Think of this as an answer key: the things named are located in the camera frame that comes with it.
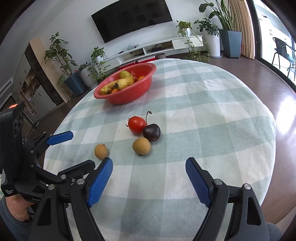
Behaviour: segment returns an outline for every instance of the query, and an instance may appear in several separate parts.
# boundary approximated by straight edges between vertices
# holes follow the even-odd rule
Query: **human hand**
[[[16,220],[21,222],[29,220],[27,208],[34,203],[24,200],[19,194],[6,197],[5,199],[8,210]]]

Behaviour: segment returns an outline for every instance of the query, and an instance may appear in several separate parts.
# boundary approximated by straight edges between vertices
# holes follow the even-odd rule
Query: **checkered tablecloth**
[[[185,171],[195,157],[213,178],[227,185],[250,183],[260,203],[275,161],[274,117],[239,79],[213,65],[164,59],[149,91],[138,100],[113,105],[88,93],[66,116],[56,133],[72,131],[71,141],[50,147],[45,169],[53,173],[85,160],[100,164],[94,148],[105,143],[113,173],[91,211],[106,240],[191,241],[207,208]],[[132,116],[160,126],[161,137],[146,156],[134,153]],[[228,219],[228,208],[225,220]],[[69,213],[75,239],[78,232]],[[222,225],[223,240],[228,223]]]

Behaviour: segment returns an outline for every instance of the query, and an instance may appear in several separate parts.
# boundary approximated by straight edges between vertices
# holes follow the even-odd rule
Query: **white wall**
[[[143,44],[149,41],[177,35],[176,20],[194,23],[208,17],[198,8],[203,0],[166,0],[173,22],[162,23],[153,28],[143,28],[104,43],[91,15],[116,0],[36,0],[15,22],[0,46],[0,88],[14,78],[21,57],[30,40],[40,37],[45,48],[50,46],[49,38],[60,32],[60,38],[78,65],[90,62],[94,47],[105,47],[107,56],[120,52],[128,44]],[[212,20],[219,27],[217,17]]]

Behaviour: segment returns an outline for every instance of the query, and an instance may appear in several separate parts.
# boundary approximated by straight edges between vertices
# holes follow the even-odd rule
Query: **green and white tablecloth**
[[[106,240],[191,241],[207,208],[185,171],[195,157],[213,178],[227,185],[250,183],[263,202],[275,161],[276,126],[272,113],[239,79],[213,65],[164,59],[149,91],[138,100],[113,105],[88,93],[56,133],[72,131],[71,141],[50,147],[46,170],[58,171],[85,160],[100,160],[94,148],[105,143],[113,173],[91,211]],[[161,137],[146,156],[134,153],[132,116],[160,126]],[[229,211],[219,234],[226,233]],[[75,239],[78,232],[69,213]]]

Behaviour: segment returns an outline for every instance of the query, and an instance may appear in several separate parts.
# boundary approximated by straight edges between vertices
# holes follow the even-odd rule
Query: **wall-mounted tv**
[[[119,0],[91,17],[105,43],[144,27],[172,21],[165,0]]]

